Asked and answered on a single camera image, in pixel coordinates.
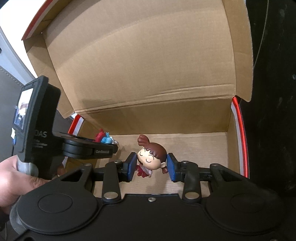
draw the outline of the doll ear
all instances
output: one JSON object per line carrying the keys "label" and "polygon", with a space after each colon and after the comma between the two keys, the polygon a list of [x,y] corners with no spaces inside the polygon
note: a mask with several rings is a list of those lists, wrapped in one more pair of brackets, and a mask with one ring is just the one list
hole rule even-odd
{"label": "doll ear", "polygon": [[162,162],[161,164],[160,164],[160,168],[164,168],[166,166],[166,163],[165,162]]}
{"label": "doll ear", "polygon": [[149,143],[150,143],[150,141],[149,141],[147,136],[145,136],[145,135],[140,135],[139,136],[139,138],[138,138],[138,145],[139,146],[145,146],[145,145],[147,145]]}

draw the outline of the screw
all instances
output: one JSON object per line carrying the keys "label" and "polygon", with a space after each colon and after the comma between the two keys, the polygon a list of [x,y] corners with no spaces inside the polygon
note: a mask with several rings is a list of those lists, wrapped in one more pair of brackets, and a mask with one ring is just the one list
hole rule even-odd
{"label": "screw", "polygon": [[106,192],[105,194],[104,194],[104,198],[106,198],[106,199],[108,199],[108,200],[110,200],[110,199],[115,199],[115,198],[117,198],[118,197],[118,193],[116,193],[116,192]]}
{"label": "screw", "polygon": [[190,200],[197,199],[199,197],[200,197],[200,195],[197,192],[185,193],[185,198],[190,199]]}
{"label": "screw", "polygon": [[150,198],[148,198],[148,201],[155,202],[156,201],[156,198],[155,197],[150,197]]}

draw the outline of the device screen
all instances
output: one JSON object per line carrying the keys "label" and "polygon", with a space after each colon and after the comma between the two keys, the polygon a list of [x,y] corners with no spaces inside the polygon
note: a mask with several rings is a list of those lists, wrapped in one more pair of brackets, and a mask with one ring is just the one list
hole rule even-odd
{"label": "device screen", "polygon": [[24,128],[26,112],[28,110],[29,102],[33,93],[33,88],[24,90],[20,95],[20,100],[17,105],[17,111],[15,114],[15,125],[19,128]]}

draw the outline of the hair bun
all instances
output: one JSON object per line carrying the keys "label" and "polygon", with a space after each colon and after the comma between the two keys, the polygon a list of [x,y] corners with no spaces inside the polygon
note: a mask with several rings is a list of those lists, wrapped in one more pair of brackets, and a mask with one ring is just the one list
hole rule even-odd
{"label": "hair bun", "polygon": [[145,135],[139,136],[139,138],[138,138],[138,145],[139,146],[146,146],[149,143],[150,143],[150,141],[147,136],[145,136]]}

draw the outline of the blue gripper pad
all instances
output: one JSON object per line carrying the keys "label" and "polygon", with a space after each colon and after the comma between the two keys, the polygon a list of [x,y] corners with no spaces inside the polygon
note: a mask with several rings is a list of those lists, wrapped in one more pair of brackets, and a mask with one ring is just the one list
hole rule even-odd
{"label": "blue gripper pad", "polygon": [[137,153],[132,152],[125,162],[128,162],[128,172],[127,172],[127,178],[128,181],[131,181],[133,179],[133,175],[136,170],[137,165]]}
{"label": "blue gripper pad", "polygon": [[167,155],[167,168],[168,168],[168,173],[170,175],[170,179],[173,182],[176,180],[176,172],[175,172],[175,165],[174,165],[174,162],[173,162],[170,154],[172,154],[172,153],[169,153]]}

